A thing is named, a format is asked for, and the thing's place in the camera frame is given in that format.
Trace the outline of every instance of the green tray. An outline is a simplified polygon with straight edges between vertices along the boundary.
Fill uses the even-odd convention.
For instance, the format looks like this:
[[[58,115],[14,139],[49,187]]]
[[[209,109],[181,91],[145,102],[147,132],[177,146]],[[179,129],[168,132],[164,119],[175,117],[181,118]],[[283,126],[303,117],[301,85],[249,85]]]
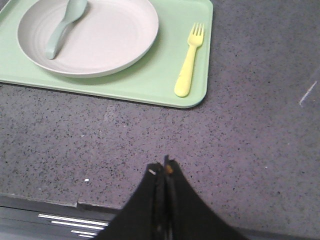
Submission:
[[[87,79],[52,74],[21,51],[18,24],[36,1],[10,0],[0,11],[0,82],[175,108],[193,107],[205,97],[213,17],[211,1],[151,0],[158,13],[159,31],[147,54],[121,72]],[[190,93],[180,98],[175,95],[174,86],[195,22],[204,23],[204,41],[196,54]]]

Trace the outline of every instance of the mint green spoon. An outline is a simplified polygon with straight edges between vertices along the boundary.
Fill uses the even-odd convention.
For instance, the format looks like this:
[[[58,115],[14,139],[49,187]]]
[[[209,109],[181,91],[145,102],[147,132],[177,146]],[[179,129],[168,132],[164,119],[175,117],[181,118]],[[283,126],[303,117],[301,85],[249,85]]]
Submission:
[[[45,48],[45,56],[48,59],[54,59],[58,51],[58,45],[62,33],[66,27],[78,20],[85,12],[87,0],[69,0],[62,21],[53,31]]]

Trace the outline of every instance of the spoon handle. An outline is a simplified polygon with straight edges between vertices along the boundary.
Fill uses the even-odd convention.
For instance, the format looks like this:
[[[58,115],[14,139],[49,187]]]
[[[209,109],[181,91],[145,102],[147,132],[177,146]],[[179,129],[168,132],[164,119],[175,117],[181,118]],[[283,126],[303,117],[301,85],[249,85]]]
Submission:
[[[46,48],[45,48],[45,56],[48,59],[54,59],[55,58],[55,56],[57,54],[57,50],[58,50],[58,46],[59,46],[59,42],[60,42],[62,33],[66,29],[67,25],[68,24],[66,24],[63,21],[61,21],[58,24],[58,26],[56,26],[56,28],[53,31],[51,37],[49,38],[49,41],[46,44]]]

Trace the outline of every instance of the fork handle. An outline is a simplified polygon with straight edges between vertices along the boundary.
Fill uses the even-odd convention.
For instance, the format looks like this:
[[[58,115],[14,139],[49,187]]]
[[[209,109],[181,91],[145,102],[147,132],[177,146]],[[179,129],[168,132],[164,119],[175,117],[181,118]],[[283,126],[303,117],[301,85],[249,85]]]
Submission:
[[[179,77],[176,80],[176,83],[174,86],[174,93],[178,97],[183,98],[189,94],[192,73],[194,70],[196,50],[197,50],[196,46],[190,45],[188,52],[186,53],[186,57],[182,65]]]

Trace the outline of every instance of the plastic fork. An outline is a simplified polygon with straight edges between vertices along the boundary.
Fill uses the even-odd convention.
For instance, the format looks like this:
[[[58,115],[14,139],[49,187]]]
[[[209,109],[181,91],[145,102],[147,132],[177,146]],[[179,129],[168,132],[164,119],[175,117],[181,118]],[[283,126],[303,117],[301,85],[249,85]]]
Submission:
[[[194,70],[197,48],[204,42],[204,25],[195,23],[190,31],[188,41],[189,49],[182,65],[179,77],[174,86],[174,93],[178,97],[185,97],[189,94],[191,79]]]

